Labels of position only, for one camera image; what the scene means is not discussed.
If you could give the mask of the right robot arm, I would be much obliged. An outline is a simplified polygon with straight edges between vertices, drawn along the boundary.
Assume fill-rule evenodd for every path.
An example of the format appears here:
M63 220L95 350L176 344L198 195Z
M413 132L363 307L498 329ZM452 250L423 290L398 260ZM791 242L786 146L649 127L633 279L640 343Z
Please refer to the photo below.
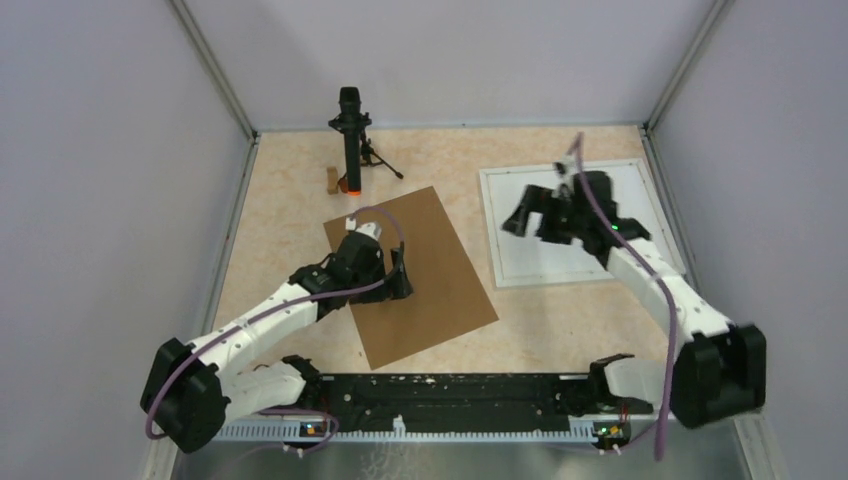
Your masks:
M622 217L603 171L575 173L556 188L527 185L502 231L582 249L627 287L667 335L664 366L619 354L595 361L589 404L612 412L627 400L654 406L694 429L755 411L766 400L767 340L755 325L738 325L704 300L660 253L650 232Z

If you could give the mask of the brown backing board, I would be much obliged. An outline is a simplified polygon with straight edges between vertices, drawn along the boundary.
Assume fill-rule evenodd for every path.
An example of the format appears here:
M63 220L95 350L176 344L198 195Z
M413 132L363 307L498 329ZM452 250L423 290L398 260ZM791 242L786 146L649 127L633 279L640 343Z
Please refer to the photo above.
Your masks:
M479 196L434 187L381 202L403 229L413 294L354 305L323 324L314 341L320 366L337 372L496 370L486 334L498 315L477 268L486 240Z

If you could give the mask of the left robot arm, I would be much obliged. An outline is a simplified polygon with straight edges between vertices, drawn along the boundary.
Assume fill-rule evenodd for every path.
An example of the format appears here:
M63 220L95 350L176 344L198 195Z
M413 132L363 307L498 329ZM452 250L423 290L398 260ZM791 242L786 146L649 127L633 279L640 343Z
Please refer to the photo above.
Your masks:
M376 226L348 232L336 251L298 268L259 305L188 342L172 338L157 350L140 406L151 440L170 439L182 452L208 444L227 424L277 406L308 413L320 386L288 357L249 364L288 335L349 304L404 299L412 287L405 244L383 250Z

